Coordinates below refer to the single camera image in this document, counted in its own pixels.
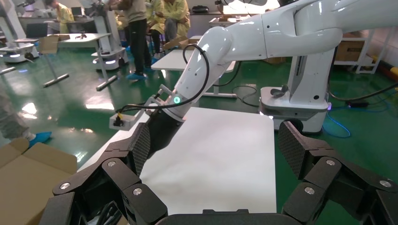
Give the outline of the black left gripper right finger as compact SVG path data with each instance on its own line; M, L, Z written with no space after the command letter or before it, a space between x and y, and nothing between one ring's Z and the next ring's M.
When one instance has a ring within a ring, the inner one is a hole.
M283 214L312 225L332 201L362 225L397 224L394 181L344 159L327 142L302 135L289 121L280 125L278 148L300 181L283 205Z

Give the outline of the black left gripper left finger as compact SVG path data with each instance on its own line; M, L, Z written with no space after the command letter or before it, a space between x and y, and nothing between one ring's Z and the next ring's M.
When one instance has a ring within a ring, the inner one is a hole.
M126 139L107 146L99 159L53 188L41 225L85 225L113 203L131 225L155 225L166 205L140 179L150 150L150 132L139 123Z

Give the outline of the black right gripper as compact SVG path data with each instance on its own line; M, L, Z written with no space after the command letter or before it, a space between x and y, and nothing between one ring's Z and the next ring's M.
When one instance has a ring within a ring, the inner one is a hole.
M184 120L175 120L162 109L152 112L146 122L150 134L150 150L147 159L167 147L183 123Z

